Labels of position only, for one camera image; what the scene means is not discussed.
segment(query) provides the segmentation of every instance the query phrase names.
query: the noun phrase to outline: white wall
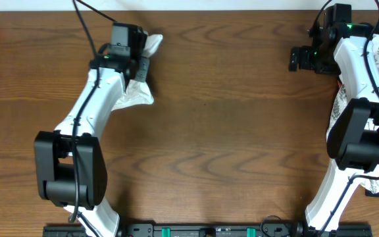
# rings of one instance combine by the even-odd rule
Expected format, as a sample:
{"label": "white wall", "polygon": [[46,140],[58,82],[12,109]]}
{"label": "white wall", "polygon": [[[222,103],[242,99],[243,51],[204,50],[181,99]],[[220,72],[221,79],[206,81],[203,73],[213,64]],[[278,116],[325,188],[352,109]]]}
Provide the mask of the white wall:
{"label": "white wall", "polygon": [[[99,10],[309,10],[327,0],[84,0]],[[376,9],[373,0],[335,0],[353,9]],[[0,11],[71,11],[71,0],[0,0]]]}

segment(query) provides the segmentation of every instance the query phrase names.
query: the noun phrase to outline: green tape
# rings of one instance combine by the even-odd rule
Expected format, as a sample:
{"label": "green tape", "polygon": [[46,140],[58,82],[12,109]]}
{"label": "green tape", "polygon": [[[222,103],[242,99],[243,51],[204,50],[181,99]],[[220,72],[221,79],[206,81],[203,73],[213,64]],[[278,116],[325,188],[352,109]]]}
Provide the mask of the green tape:
{"label": "green tape", "polygon": [[255,237],[255,229],[247,228],[247,237]]}
{"label": "green tape", "polygon": [[170,229],[169,228],[162,228],[162,237],[170,237]]}

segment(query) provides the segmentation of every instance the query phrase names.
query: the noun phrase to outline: wooden table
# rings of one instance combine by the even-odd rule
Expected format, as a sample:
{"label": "wooden table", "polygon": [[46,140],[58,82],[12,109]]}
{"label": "wooden table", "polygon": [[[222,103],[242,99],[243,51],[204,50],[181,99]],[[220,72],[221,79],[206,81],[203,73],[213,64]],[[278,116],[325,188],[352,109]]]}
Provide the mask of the wooden table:
{"label": "wooden table", "polygon": [[[111,23],[82,14],[96,45],[108,42]],[[113,112],[101,139],[114,210],[157,223],[300,219],[328,166],[337,91],[333,76],[288,72],[316,11],[108,14],[164,36],[150,68],[155,104]],[[67,222],[38,196],[33,142],[70,111],[91,58],[74,12],[0,13],[0,236]],[[379,198],[359,188],[342,220],[379,236]]]}

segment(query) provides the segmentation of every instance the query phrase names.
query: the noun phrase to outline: brown wood surface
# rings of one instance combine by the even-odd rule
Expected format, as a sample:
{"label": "brown wood surface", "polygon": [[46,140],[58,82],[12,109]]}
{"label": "brown wood surface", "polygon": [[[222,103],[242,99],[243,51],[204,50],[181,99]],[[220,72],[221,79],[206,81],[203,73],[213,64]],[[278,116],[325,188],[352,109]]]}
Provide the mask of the brown wood surface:
{"label": "brown wood surface", "polygon": [[[150,68],[155,104],[113,112],[101,139],[114,210],[158,223],[300,219],[326,172],[337,91],[333,76],[288,72],[316,11],[108,14],[164,36]],[[110,40],[109,21],[83,16],[97,45]],[[67,222],[38,196],[33,141],[72,108],[90,59],[74,12],[0,13],[0,236]],[[359,188],[342,220],[379,236],[379,198]]]}

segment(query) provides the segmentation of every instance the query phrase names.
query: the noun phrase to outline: wooden tabletop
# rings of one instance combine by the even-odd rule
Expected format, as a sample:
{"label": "wooden tabletop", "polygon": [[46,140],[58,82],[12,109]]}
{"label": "wooden tabletop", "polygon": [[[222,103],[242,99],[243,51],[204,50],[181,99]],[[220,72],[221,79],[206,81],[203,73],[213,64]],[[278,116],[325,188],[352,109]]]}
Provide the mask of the wooden tabletop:
{"label": "wooden tabletop", "polygon": [[[82,14],[97,46],[110,41],[109,21]],[[334,76],[288,72],[316,11],[108,14],[164,36],[151,60],[155,103],[112,112],[101,138],[114,210],[157,223],[300,220],[328,166],[337,92]],[[38,196],[33,142],[71,110],[91,58],[74,12],[0,13],[0,236],[67,222]],[[358,188],[342,221],[379,236],[379,198]]]}

